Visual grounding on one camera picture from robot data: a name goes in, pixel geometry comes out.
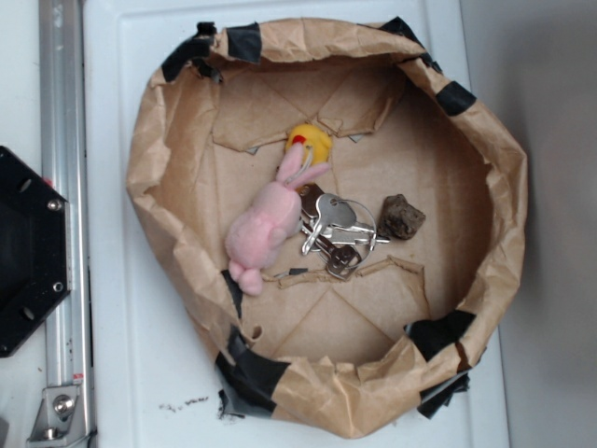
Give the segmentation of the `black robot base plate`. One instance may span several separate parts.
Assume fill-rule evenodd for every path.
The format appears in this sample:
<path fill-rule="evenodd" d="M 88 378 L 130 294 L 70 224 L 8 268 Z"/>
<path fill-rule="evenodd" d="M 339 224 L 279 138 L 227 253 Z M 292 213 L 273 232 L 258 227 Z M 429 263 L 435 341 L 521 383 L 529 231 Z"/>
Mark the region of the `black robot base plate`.
<path fill-rule="evenodd" d="M 68 202 L 1 148 L 1 357 L 13 356 L 70 290 Z"/>

